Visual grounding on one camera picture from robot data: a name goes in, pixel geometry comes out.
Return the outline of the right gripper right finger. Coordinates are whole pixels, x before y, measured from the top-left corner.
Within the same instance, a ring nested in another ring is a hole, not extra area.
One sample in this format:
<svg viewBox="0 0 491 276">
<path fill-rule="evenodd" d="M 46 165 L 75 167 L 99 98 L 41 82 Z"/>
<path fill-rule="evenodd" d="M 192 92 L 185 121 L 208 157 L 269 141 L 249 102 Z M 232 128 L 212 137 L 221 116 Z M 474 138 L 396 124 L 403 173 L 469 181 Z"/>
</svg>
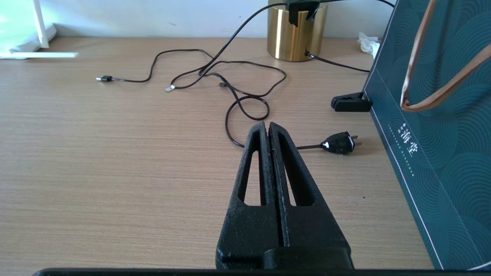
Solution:
<svg viewBox="0 0 491 276">
<path fill-rule="evenodd" d="M 349 243 L 292 138 L 274 122 L 270 124 L 270 155 L 281 246 L 348 249 Z"/>
</svg>

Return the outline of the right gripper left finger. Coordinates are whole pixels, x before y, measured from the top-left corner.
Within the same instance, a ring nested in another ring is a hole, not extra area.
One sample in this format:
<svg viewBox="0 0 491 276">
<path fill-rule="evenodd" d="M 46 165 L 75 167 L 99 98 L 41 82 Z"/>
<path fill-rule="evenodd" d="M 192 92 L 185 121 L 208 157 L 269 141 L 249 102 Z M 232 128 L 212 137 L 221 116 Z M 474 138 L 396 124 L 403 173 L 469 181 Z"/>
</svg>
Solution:
<svg viewBox="0 0 491 276">
<path fill-rule="evenodd" d="M 260 204 L 244 203 L 253 154 L 259 164 Z M 275 269 L 274 254 L 283 244 L 277 171 L 263 121 L 249 131 L 216 246 L 218 269 Z"/>
</svg>

